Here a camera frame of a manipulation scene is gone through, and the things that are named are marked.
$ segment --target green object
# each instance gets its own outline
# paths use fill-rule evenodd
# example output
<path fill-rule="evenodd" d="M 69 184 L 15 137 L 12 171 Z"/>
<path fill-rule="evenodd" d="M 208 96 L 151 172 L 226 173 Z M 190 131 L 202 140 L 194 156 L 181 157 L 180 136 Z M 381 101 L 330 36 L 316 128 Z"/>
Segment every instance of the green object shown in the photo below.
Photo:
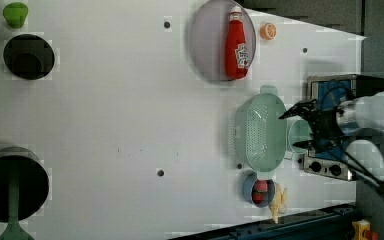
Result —
<path fill-rule="evenodd" d="M 257 171 L 258 179 L 270 179 L 286 152 L 286 111 L 277 89 L 262 86 L 236 113 L 235 151 Z"/>
<path fill-rule="evenodd" d="M 8 25 L 15 29 L 23 27 L 28 13 L 28 7 L 20 2 L 8 4 L 3 11 L 4 18 Z"/>
<path fill-rule="evenodd" d="M 296 120 L 291 124 L 288 123 L 288 125 L 290 125 L 288 127 L 288 150 L 298 154 L 306 153 L 307 149 L 295 147 L 293 144 L 312 139 L 310 125 L 302 119 Z"/>
<path fill-rule="evenodd" d="M 20 197 L 18 169 L 14 166 L 11 169 L 8 179 L 8 208 L 9 219 L 5 231 L 0 236 L 0 240 L 34 240 L 18 223 L 18 208 Z"/>

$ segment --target small bowl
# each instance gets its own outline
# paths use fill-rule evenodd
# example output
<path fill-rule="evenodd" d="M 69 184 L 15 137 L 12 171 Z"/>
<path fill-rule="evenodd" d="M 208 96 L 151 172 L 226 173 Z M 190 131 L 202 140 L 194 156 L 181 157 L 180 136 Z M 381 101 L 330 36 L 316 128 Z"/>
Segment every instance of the small bowl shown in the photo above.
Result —
<path fill-rule="evenodd" d="M 276 194 L 276 184 L 273 182 L 273 180 L 266 180 L 267 181 L 267 192 L 264 193 L 264 199 L 260 204 L 254 203 L 252 201 L 252 189 L 254 188 L 254 184 L 257 182 L 257 174 L 252 173 L 250 174 L 244 182 L 244 189 L 243 194 L 244 198 L 247 202 L 251 203 L 252 205 L 263 208 L 270 205 L 270 203 L 274 199 L 274 195 Z"/>

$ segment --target black screw hole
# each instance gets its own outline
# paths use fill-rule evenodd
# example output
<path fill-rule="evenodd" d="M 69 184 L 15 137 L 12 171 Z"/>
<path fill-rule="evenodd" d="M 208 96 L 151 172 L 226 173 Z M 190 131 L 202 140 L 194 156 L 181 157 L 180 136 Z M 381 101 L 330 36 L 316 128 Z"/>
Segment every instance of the black screw hole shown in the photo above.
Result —
<path fill-rule="evenodd" d="M 161 170 L 158 170 L 157 175 L 158 175 L 159 177 L 164 176 L 164 171 L 163 171 L 162 169 L 161 169 Z"/>

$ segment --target ketchup label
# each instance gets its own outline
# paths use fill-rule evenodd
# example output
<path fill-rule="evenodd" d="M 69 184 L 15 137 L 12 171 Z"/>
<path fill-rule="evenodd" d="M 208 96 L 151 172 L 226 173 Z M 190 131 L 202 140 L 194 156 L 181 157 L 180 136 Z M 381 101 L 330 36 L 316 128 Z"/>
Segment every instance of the ketchup label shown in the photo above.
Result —
<path fill-rule="evenodd" d="M 247 68 L 248 67 L 248 50 L 246 49 L 246 44 L 241 43 L 238 45 L 238 48 L 235 50 L 236 61 L 238 63 L 238 68 Z"/>

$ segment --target green knob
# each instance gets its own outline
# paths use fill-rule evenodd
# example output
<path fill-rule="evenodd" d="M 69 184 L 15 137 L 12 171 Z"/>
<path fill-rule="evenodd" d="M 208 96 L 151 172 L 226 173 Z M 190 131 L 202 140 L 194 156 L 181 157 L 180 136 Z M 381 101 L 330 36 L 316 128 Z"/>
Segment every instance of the green knob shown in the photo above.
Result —
<path fill-rule="evenodd" d="M 4 8 L 4 18 L 11 28 L 21 28 L 24 25 L 29 9 L 24 3 L 15 2 Z"/>

